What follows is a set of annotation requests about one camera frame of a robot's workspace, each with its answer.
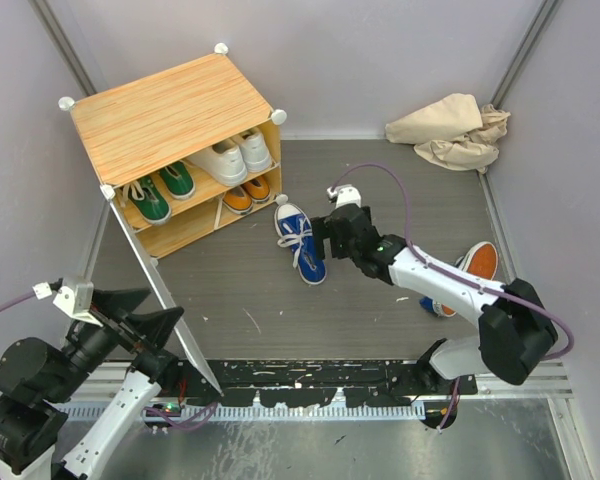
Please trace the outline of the blue sneaker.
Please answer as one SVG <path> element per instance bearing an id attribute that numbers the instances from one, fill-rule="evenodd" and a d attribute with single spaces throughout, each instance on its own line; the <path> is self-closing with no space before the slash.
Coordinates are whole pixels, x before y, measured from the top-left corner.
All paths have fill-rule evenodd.
<path id="1" fill-rule="evenodd" d="M 312 225 L 303 210 L 293 203 L 279 204 L 274 213 L 277 245 L 289 249 L 292 267 L 308 285 L 319 285 L 326 279 L 326 266 L 318 257 Z"/>
<path id="2" fill-rule="evenodd" d="M 463 256 L 459 257 L 454 266 L 471 275 L 493 280 L 498 269 L 498 253 L 496 247 L 488 241 L 472 246 Z M 451 318 L 456 312 L 442 303 L 424 296 L 419 305 L 438 318 Z"/>

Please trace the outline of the orange sneaker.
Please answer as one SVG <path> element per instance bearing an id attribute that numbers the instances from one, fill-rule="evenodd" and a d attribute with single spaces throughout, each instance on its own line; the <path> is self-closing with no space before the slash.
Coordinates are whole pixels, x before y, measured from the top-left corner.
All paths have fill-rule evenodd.
<path id="1" fill-rule="evenodd" d="M 245 182 L 242 184 L 242 188 L 254 203 L 262 204 L 270 199 L 271 189 L 264 176 L 258 176 Z"/>
<path id="2" fill-rule="evenodd" d="M 249 215 L 253 210 L 254 202 L 242 186 L 236 186 L 226 191 L 217 202 L 214 230 L 217 231 L 239 218 Z"/>

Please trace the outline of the white cabinet door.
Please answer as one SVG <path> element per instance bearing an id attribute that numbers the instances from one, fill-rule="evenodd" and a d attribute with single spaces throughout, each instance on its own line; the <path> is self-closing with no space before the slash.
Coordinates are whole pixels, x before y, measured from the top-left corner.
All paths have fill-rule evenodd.
<path id="1" fill-rule="evenodd" d="M 118 224 L 120 225 L 126 240 L 131 246 L 136 259 L 138 260 L 154 294 L 156 295 L 160 305 L 165 308 L 174 308 L 176 303 L 167 288 L 163 278 L 158 272 L 158 263 L 145 250 L 140 240 L 137 238 L 133 229 L 128 224 L 120 207 L 117 206 L 115 200 L 108 202 L 109 207 L 114 214 Z M 181 316 L 174 327 L 174 332 L 182 346 L 186 358 L 190 364 L 203 376 L 203 378 L 219 393 L 222 393 L 222 388 L 217 380 L 214 372 L 210 368 L 207 360 L 202 353 L 198 343 L 196 342 L 193 333 L 184 316 Z"/>

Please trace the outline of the green sneaker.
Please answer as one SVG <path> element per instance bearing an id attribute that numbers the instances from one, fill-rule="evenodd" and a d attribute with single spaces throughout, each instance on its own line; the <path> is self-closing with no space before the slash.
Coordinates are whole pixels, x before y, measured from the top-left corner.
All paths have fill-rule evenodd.
<path id="1" fill-rule="evenodd" d="M 169 194 L 176 200 L 187 200 L 195 194 L 195 181 L 181 161 L 176 161 L 159 170 Z"/>
<path id="2" fill-rule="evenodd" d="M 150 225 L 163 225 L 171 218 L 171 207 L 150 176 L 141 177 L 121 187 L 121 205 L 131 202 Z"/>

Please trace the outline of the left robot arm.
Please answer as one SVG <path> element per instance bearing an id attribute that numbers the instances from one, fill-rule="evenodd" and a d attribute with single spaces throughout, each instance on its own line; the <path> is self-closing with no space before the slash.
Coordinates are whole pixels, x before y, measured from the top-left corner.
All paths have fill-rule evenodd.
<path id="1" fill-rule="evenodd" d="M 97 479 L 117 445 L 151 399 L 180 384 L 177 358 L 165 348 L 184 310 L 176 306 L 138 314 L 146 288 L 87 293 L 76 300 L 67 287 L 55 305 L 73 324 L 57 349 L 35 337 L 14 342 L 0 360 L 0 479 Z M 68 416 L 59 405 L 117 347 L 135 358 L 113 400 L 93 427 L 59 462 L 58 434 Z"/>

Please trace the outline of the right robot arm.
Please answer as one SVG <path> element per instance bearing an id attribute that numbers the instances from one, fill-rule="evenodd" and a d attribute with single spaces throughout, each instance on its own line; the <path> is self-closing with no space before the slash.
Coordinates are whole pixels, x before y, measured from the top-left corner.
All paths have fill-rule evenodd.
<path id="1" fill-rule="evenodd" d="M 471 323 L 477 335 L 441 340 L 420 359 L 418 379 L 439 394 L 455 378 L 491 373 L 523 384 L 558 340 L 555 323 L 533 286 L 482 279 L 441 262 L 397 235 L 381 235 L 370 210 L 355 204 L 311 220 L 316 251 L 350 259 L 369 278 L 412 290 L 450 307 Z"/>

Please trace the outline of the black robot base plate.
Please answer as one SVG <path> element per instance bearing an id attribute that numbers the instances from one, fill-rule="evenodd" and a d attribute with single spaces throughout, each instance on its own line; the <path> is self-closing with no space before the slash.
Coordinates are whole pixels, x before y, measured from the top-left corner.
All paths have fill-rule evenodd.
<path id="1" fill-rule="evenodd" d="M 160 392 L 191 406 L 217 401 L 227 407 L 266 408 L 331 404 L 338 393 L 345 406 L 409 406 L 418 397 L 448 396 L 451 380 L 424 379 L 424 369 L 406 360 L 211 360 L 216 391 L 189 363 L 181 362 L 174 382 Z"/>

